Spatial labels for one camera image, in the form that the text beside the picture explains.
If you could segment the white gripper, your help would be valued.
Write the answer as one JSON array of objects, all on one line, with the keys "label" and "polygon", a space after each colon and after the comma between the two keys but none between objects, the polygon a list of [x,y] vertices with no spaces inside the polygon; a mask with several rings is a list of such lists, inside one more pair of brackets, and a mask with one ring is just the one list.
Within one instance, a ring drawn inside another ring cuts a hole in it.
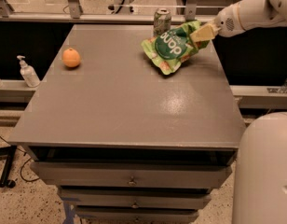
[{"label": "white gripper", "polygon": [[217,35],[232,37],[245,32],[239,21],[239,4],[222,9],[213,21],[205,24],[195,23],[195,30],[190,34],[193,42],[213,40]]}]

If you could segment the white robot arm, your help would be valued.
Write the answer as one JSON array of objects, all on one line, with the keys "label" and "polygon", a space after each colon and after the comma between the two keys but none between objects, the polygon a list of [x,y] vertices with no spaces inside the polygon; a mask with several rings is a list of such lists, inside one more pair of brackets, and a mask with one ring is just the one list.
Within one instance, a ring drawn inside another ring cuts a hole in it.
[{"label": "white robot arm", "polygon": [[[195,42],[231,37],[253,28],[287,27],[287,0],[241,0],[221,10],[191,35]],[[267,98],[252,109],[274,111],[254,120],[239,143],[234,176],[232,224],[287,224],[287,105]]]}]

